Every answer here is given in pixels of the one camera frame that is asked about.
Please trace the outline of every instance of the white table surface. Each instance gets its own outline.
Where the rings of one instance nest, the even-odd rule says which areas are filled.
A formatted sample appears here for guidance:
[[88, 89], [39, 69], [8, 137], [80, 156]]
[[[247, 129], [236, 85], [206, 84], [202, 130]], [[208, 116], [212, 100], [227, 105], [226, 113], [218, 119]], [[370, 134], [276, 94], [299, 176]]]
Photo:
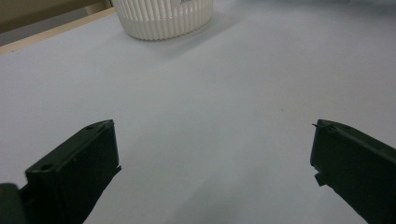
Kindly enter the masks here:
[[0, 180], [114, 119], [122, 171], [85, 223], [365, 223], [309, 156], [317, 119], [396, 147], [394, 4], [216, 0], [146, 42], [116, 14], [0, 56]]

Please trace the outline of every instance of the white plastic container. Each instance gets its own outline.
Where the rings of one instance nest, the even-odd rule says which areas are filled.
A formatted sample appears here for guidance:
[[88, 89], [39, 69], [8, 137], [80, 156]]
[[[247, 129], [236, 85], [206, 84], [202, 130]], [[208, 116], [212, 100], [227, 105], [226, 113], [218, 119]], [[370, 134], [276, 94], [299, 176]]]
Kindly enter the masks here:
[[123, 29], [144, 40], [184, 35], [212, 17], [213, 0], [112, 0]]

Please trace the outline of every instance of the wooden edge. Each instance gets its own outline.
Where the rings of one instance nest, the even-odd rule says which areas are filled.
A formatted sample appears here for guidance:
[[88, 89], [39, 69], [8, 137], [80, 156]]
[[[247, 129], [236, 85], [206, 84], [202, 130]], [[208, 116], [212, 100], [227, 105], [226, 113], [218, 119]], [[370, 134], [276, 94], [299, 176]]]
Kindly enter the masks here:
[[55, 28], [50, 29], [48, 31], [45, 31], [43, 33], [40, 33], [40, 34], [37, 34], [37, 35], [32, 35], [32, 36], [26, 37], [26, 38], [24, 38], [22, 40], [18, 40], [18, 41], [15, 41], [13, 43], [4, 45], [4, 46], [0, 47], [0, 55], [7, 54], [7, 53], [10, 53], [10, 52], [14, 52], [14, 51], [19, 50], [19, 49], [24, 49], [24, 48], [26, 48], [26, 47], [28, 47], [30, 45], [33, 45], [34, 43], [37, 43], [39, 41], [48, 39], [48, 38], [53, 37], [55, 35], [59, 35], [61, 33], [64, 33], [66, 31], [69, 31], [71, 29], [79, 27], [81, 25], [87, 24], [87, 23], [89, 23], [91, 21], [96, 21], [96, 20], [98, 20], [100, 18], [103, 18], [105, 16], [108, 16], [108, 15], [114, 13], [114, 12], [115, 12], [115, 9], [114, 9], [114, 7], [112, 7], [112, 8], [100, 11], [98, 13], [92, 14], [90, 16], [81, 18], [79, 20], [71, 21], [71, 22], [69, 22], [67, 24], [55, 27]]

